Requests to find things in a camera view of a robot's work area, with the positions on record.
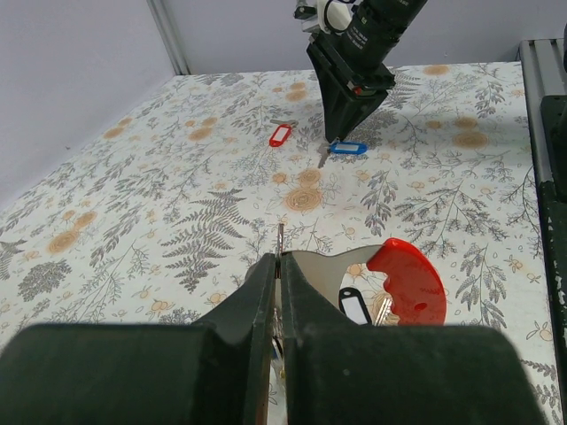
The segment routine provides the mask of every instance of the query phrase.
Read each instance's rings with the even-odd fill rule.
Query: red object
[[[269,145],[272,148],[280,147],[281,145],[284,144],[284,142],[287,140],[290,134],[291,134],[291,126],[287,124],[280,125],[278,128],[276,128],[274,134],[269,138]]]
[[[384,290],[392,295],[392,313],[400,316],[400,325],[445,322],[447,299],[443,283],[435,267],[414,245],[390,238],[367,267],[388,275]]]

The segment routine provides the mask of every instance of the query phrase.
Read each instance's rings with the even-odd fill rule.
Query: key tag label
[[[269,145],[272,148],[278,148],[284,144],[284,142],[288,139],[291,134],[291,126],[288,124],[282,124],[278,128],[274,134],[269,138]]]
[[[366,144],[357,142],[337,142],[330,146],[332,153],[348,153],[350,155],[362,155],[367,150]]]

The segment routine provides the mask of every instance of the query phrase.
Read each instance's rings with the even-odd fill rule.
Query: black key tag
[[[338,292],[338,308],[354,323],[359,325],[372,323],[364,298],[356,288],[343,288]]]

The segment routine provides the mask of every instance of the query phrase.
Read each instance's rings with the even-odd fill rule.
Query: floral tablecloth
[[[393,71],[350,137],[368,152],[322,169],[313,72],[172,79],[0,214],[0,344],[39,321],[190,323],[274,250],[279,222],[286,249],[396,236],[439,270],[447,323],[504,332],[562,423],[521,67]],[[272,119],[299,121],[277,149]],[[344,279],[372,315],[381,277]],[[269,399],[278,423],[277,382]]]

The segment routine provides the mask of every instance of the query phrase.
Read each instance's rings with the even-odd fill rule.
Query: wall
[[[164,1],[193,73],[311,67],[294,0]],[[565,0],[429,0],[386,63],[513,60],[521,40],[563,37],[566,22]]]
[[[172,76],[143,0],[0,0],[0,208]]]

